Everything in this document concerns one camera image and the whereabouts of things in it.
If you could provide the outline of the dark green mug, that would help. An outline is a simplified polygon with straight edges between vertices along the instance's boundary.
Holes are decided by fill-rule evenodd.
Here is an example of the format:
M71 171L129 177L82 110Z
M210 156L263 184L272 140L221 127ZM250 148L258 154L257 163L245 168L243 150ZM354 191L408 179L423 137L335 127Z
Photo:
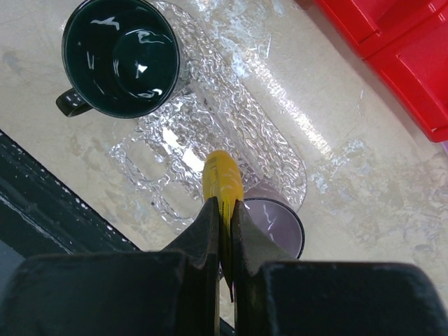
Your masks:
M147 1L84 1L64 28L62 61L72 88L56 105L67 117L138 118L188 84L181 41Z

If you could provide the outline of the clear textured acrylic holder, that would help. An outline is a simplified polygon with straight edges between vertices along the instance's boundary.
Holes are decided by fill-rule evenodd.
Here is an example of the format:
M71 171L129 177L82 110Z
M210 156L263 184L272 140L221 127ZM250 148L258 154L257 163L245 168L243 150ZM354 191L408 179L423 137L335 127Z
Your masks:
M139 118L110 155L136 191L179 234L202 208L204 163L218 150L238 164L245 190L260 182L263 172L242 141L218 120L205 99L188 94Z

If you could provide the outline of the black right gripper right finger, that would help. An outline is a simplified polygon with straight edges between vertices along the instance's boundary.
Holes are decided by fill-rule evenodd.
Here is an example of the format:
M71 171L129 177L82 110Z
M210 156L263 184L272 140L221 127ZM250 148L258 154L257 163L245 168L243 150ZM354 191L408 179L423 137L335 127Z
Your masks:
M447 313L418 267L292 259L253 223L232 218L238 335L446 335Z

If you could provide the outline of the yellow toothpaste tube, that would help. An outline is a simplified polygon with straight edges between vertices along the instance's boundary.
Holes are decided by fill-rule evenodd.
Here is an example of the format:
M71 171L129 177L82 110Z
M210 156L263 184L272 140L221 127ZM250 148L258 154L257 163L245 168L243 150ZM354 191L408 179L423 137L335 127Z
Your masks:
M210 153L202 172L202 193L205 200L215 197L219 214L220 265L234 302L232 261L232 217L235 204L244 199L244 189L238 164L224 150Z

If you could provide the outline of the grey-purple mug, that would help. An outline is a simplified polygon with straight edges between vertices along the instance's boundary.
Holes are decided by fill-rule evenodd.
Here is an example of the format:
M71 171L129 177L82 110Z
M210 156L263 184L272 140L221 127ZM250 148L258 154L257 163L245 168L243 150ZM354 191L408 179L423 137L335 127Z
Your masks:
M255 225L292 258L305 247L302 221L287 199L269 182L261 181L244 193L245 207Z

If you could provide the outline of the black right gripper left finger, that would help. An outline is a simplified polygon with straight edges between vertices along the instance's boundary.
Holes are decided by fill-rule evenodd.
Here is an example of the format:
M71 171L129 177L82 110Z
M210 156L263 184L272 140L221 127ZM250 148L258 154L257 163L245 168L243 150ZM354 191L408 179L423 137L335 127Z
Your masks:
M218 203L161 251L40 255L1 298L2 335L218 335Z

